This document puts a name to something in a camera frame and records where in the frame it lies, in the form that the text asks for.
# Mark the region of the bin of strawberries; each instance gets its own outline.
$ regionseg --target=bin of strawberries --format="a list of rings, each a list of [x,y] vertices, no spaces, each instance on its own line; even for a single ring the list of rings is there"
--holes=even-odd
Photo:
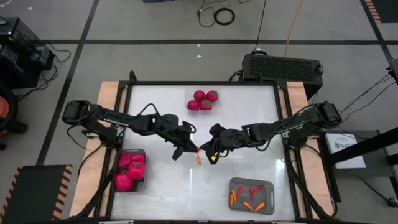
[[[140,192],[146,186],[148,159],[143,149],[124,149],[116,153],[113,192]]]
[[[185,105],[190,111],[211,111],[221,106],[220,93],[217,90],[187,89]]]

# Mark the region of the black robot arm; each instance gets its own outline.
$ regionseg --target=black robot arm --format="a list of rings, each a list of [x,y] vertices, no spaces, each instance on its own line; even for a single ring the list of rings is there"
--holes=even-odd
[[[321,128],[334,128],[341,123],[341,117],[334,104],[323,102],[309,105],[293,116],[275,121],[273,123],[256,123],[242,126],[242,130],[226,129],[215,124],[210,129],[213,138],[200,146],[206,151],[210,164],[216,164],[220,154],[228,153],[234,149],[243,147],[255,147],[259,151],[265,151],[271,139],[280,133],[289,131],[288,140],[290,146],[299,146],[307,142],[307,137]],[[259,146],[267,144],[264,149]]]
[[[117,129],[106,127],[99,121],[130,128],[141,136],[157,134],[177,148],[172,156],[174,160],[177,160],[183,152],[197,152],[196,145],[190,139],[190,135],[196,132],[193,125],[186,121],[178,125],[177,116],[160,115],[157,110],[155,114],[141,115],[148,106],[153,106],[156,110],[153,104],[148,104],[137,116],[131,116],[91,104],[86,100],[73,100],[67,103],[62,121],[72,126],[83,126],[89,132],[97,134],[101,142],[108,147],[118,145]]]

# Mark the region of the red strawberry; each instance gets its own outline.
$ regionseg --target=red strawberry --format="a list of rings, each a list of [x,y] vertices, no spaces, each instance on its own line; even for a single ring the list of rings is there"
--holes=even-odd
[[[202,100],[206,99],[206,93],[204,91],[198,90],[193,94],[193,99],[196,102],[201,102]]]
[[[211,110],[211,103],[208,100],[203,100],[200,103],[200,109],[201,110]]]
[[[215,90],[210,90],[207,94],[206,94],[206,99],[210,102],[216,102],[218,100],[218,93]]]
[[[187,105],[188,110],[199,110],[199,107],[200,104],[193,100],[189,101]]]
[[[127,192],[132,189],[132,180],[126,174],[118,174],[114,178],[116,188],[120,192]]]

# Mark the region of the white table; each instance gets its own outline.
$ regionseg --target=white table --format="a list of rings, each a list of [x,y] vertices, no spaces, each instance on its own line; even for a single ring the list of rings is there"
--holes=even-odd
[[[192,112],[185,107],[185,91],[218,90],[221,106],[212,111]],[[153,103],[160,114],[176,114],[197,128],[192,141],[200,146],[211,139],[215,123],[241,129],[252,123],[278,120],[272,86],[145,86],[132,88],[129,114],[135,115]],[[154,113],[149,108],[144,114]],[[158,136],[140,136],[127,129],[123,149],[144,149],[149,158],[147,185],[143,192],[116,193],[112,219],[161,220],[294,220],[292,197],[284,164],[282,139],[276,136],[265,152],[253,148],[237,149],[210,165],[201,152],[184,153],[172,160],[175,148]],[[228,186],[232,177],[268,180],[275,187],[275,212],[261,215],[235,212],[228,207]]]

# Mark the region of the gray floor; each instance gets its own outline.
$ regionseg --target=gray floor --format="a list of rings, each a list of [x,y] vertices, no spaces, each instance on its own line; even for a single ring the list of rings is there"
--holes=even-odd
[[[2,16],[19,16],[41,39],[78,40],[94,0],[13,0],[0,7]],[[163,4],[144,4],[139,0],[100,0],[87,39],[89,40],[254,40],[257,37],[263,1],[238,4],[231,0],[236,20],[230,26],[198,25],[196,12],[200,0],[176,0]],[[262,40],[285,40],[299,0],[268,0]],[[211,22],[208,14],[203,23]],[[398,40],[398,24],[378,24],[385,40]],[[293,29],[292,40],[377,40],[359,0],[306,0]],[[59,49],[72,51],[77,45],[59,44]],[[252,44],[86,44],[73,72],[66,101],[87,99],[96,102],[101,82],[128,78],[133,69],[140,80],[227,80],[240,64]],[[269,55],[283,56],[284,45],[259,45]],[[398,46],[388,46],[398,57]],[[319,100],[328,100],[343,108],[353,98],[386,75],[388,62],[379,45],[291,45],[288,57],[312,58],[325,68],[324,86]],[[60,74],[44,91],[38,91],[20,104],[19,119],[29,125],[22,136],[8,135],[1,141],[8,144],[0,152],[0,200],[5,198],[15,169],[36,163],[50,125],[64,81],[70,72],[72,58],[57,64]],[[373,89],[353,107],[371,101],[385,86]],[[386,90],[371,106],[355,113],[345,122],[345,129],[379,129],[396,127],[397,86]],[[45,164],[73,164],[78,167],[83,150],[66,135],[67,126],[58,122]],[[85,143],[80,130],[72,131]],[[397,147],[388,148],[390,154]],[[394,192],[387,178],[368,178],[386,197]],[[392,223],[398,215],[371,192],[360,180],[351,176],[337,178],[342,203],[337,217],[367,223]],[[68,216],[76,187],[74,172],[64,217]]]

